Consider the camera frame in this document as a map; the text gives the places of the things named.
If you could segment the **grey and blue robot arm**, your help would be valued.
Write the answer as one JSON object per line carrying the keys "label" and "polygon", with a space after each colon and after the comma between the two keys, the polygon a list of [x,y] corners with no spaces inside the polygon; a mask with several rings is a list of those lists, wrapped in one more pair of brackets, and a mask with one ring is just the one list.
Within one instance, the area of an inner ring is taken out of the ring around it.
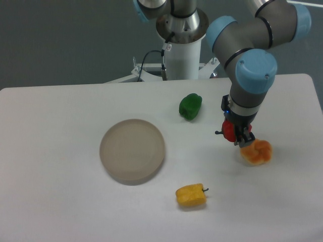
{"label": "grey and blue robot arm", "polygon": [[287,1],[248,1],[253,19],[240,24],[231,16],[209,22],[196,1],[134,1],[142,21],[156,20],[164,41],[161,76],[197,78],[200,42],[205,39],[231,80],[222,98],[225,120],[221,134],[240,147],[255,141],[251,123],[277,73],[272,47],[308,34],[311,15],[306,6]]}

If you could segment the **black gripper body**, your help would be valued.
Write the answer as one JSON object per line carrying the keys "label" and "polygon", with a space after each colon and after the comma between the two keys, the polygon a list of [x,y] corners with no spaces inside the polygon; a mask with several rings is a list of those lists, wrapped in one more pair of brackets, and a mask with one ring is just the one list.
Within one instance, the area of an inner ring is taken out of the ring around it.
{"label": "black gripper body", "polygon": [[252,121],[258,113],[258,96],[246,94],[232,97],[230,94],[222,97],[221,109],[225,119],[235,127],[235,135],[238,130],[247,129],[251,131]]}

